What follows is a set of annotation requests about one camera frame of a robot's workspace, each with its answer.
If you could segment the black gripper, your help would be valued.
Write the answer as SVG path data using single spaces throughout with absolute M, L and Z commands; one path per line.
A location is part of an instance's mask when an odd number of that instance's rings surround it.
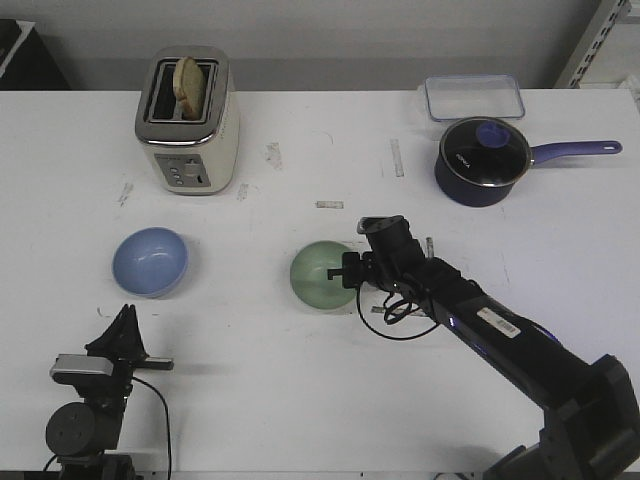
M 107 329 L 85 345 L 85 350 L 92 360 L 108 361 L 99 373 L 89 375 L 91 396 L 128 397 L 136 370 L 170 371 L 174 368 L 173 358 L 148 355 L 133 304 L 125 304 Z
M 327 270 L 327 279 L 342 277 L 345 289 L 357 289 L 363 283 L 368 283 L 379 290 L 393 290 L 392 279 L 386 276 L 372 251 L 362 254 L 345 252 L 342 254 L 342 268 Z

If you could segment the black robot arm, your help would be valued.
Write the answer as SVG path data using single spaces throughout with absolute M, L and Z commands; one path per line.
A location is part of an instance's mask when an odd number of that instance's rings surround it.
M 539 441 L 519 446 L 485 479 L 616 479 L 639 458 L 639 407 L 612 355 L 588 364 L 535 322 L 517 315 L 442 259 L 425 253 L 400 216 L 364 217 L 371 247 L 330 269 L 346 289 L 369 283 L 417 305 L 449 329 L 544 414 Z
M 136 308 L 122 307 L 84 354 L 60 354 L 49 375 L 72 386 L 80 399 L 57 409 L 50 417 L 45 440 L 61 469 L 60 479 L 141 479 L 128 454 L 117 451 L 133 384 L 160 391 L 138 378 L 143 370 L 170 371 L 174 362 L 146 352 Z

